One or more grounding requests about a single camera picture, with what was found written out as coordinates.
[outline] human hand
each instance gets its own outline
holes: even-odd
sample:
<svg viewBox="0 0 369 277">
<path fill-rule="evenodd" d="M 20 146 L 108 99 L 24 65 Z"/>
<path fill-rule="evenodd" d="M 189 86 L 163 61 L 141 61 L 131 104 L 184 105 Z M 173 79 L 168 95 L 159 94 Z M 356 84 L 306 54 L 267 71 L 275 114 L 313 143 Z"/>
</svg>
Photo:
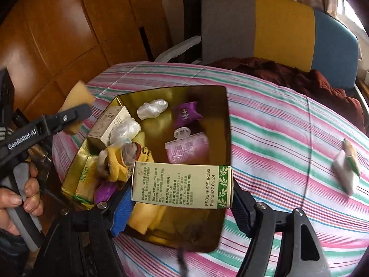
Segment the human hand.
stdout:
<svg viewBox="0 0 369 277">
<path fill-rule="evenodd" d="M 30 178 L 25 183 L 24 193 L 27 196 L 23 204 L 23 208 L 26 212 L 39 216 L 44 211 L 44 204 L 40 199 L 40 186 L 36 179 L 37 168 L 33 163 L 30 163 Z M 7 188 L 0 188 L 0 228 L 10 232 L 13 235 L 19 235 L 17 227 L 13 221 L 9 218 L 6 208 L 14 208 L 22 203 L 21 196 Z"/>
</svg>

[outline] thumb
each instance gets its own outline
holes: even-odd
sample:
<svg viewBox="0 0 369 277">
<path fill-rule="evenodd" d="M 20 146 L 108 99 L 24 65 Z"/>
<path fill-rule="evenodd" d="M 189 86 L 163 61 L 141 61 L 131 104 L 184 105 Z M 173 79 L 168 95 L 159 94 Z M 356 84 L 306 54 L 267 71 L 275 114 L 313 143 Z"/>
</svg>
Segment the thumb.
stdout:
<svg viewBox="0 0 369 277">
<path fill-rule="evenodd" d="M 14 208 L 21 205 L 21 203 L 21 196 L 7 188 L 0 188 L 0 209 Z"/>
</svg>

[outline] metal bolt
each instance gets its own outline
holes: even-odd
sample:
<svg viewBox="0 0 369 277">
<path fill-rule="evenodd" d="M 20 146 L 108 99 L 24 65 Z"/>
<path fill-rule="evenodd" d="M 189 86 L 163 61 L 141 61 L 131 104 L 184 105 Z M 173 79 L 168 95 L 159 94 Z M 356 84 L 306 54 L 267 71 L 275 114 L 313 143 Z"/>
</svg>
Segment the metal bolt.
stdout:
<svg viewBox="0 0 369 277">
<path fill-rule="evenodd" d="M 63 208 L 62 210 L 60 210 L 60 215 L 65 216 L 69 213 L 69 209 L 68 208 Z"/>
<path fill-rule="evenodd" d="M 97 204 L 98 209 L 105 209 L 106 207 L 108 207 L 108 203 L 106 203 L 105 201 L 99 202 Z"/>
<path fill-rule="evenodd" d="M 265 209 L 266 204 L 264 202 L 258 202 L 258 203 L 256 203 L 256 207 L 259 208 L 259 209 Z"/>
<path fill-rule="evenodd" d="M 302 209 L 300 209 L 300 208 L 296 208 L 296 209 L 295 209 L 295 211 L 297 212 L 297 214 L 298 214 L 299 216 L 303 216 L 303 215 L 304 215 L 303 210 L 302 210 Z"/>
</svg>

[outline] tablecloth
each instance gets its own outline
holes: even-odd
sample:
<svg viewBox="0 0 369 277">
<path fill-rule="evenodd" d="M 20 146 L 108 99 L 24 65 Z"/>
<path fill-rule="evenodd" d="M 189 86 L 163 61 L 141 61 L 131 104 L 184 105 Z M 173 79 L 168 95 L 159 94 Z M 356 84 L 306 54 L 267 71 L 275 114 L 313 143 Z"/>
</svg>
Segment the tablecloth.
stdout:
<svg viewBox="0 0 369 277">
<path fill-rule="evenodd" d="M 322 244 L 332 276 L 348 276 L 369 245 L 369 140 L 321 104 L 288 88 L 242 73 L 191 64 L 117 64 L 88 83 L 92 116 L 75 136 L 53 139 L 61 180 L 97 118 L 117 95 L 180 85 L 227 88 L 232 167 L 241 188 L 275 210 L 301 207 Z M 347 138 L 357 149 L 361 178 L 348 197 L 332 171 Z M 274 237 L 266 276 L 273 276 L 281 234 Z M 235 276 L 250 240 L 227 211 L 221 241 L 211 253 L 186 253 L 189 276 Z M 129 276 L 179 276 L 176 251 L 119 235 L 119 257 Z"/>
</svg>

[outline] tri-color backrest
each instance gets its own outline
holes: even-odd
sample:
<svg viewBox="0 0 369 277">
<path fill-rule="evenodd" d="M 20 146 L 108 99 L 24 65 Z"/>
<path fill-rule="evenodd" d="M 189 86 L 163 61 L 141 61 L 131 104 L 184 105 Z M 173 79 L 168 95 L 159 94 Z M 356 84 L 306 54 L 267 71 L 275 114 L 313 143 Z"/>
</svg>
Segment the tri-color backrest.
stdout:
<svg viewBox="0 0 369 277">
<path fill-rule="evenodd" d="M 202 60 L 260 57 L 353 88 L 359 45 L 331 16 L 291 0 L 202 0 Z"/>
</svg>

